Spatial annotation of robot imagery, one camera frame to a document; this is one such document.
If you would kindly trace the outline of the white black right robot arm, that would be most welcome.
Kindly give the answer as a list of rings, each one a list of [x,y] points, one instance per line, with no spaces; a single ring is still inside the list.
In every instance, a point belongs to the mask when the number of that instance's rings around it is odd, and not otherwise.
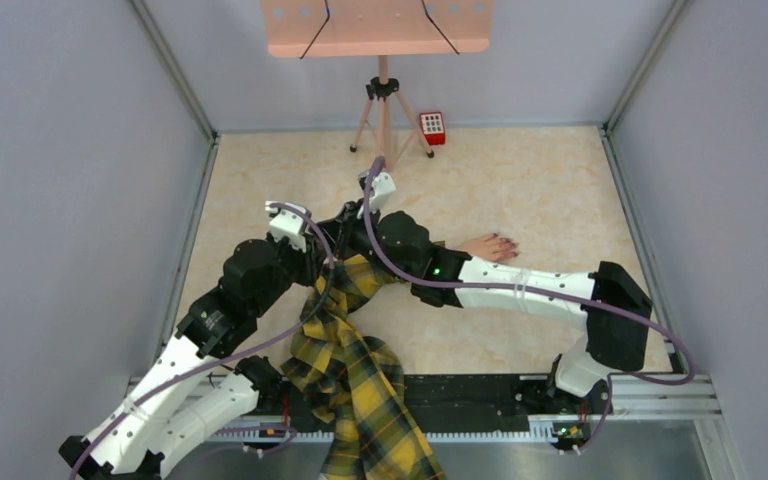
[[[563,273],[491,262],[431,241],[403,211],[374,214],[366,225],[357,202],[320,223],[341,258],[359,254],[392,275],[407,274],[410,292],[442,308],[504,309],[560,321],[583,335],[556,362],[546,385],[549,404],[572,412],[614,372],[645,363],[652,301],[621,265],[600,262],[593,272]]]

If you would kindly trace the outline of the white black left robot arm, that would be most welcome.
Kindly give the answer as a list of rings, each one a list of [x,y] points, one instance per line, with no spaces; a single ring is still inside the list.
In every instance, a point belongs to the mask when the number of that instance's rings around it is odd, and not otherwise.
[[[187,310],[146,375],[99,426],[59,448],[72,479],[165,479],[192,450],[235,417],[279,404],[280,380],[249,352],[214,393],[185,401],[257,329],[293,285],[311,286],[340,254],[333,239],[304,234],[296,248],[267,235],[240,243],[215,287]]]

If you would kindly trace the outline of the mannequin hand painted nails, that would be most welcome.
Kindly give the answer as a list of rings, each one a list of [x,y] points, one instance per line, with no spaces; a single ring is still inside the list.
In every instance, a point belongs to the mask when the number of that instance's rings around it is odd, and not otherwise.
[[[513,260],[520,254],[518,244],[514,240],[498,233],[490,233],[466,240],[456,246],[455,250],[502,264]]]

